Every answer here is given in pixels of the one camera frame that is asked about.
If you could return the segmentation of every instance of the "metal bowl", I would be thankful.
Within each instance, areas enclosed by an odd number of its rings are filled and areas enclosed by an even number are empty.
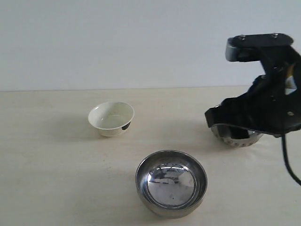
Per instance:
[[[192,213],[203,201],[207,175],[192,156],[175,150],[150,154],[136,171],[137,192],[146,207],[166,218]]]

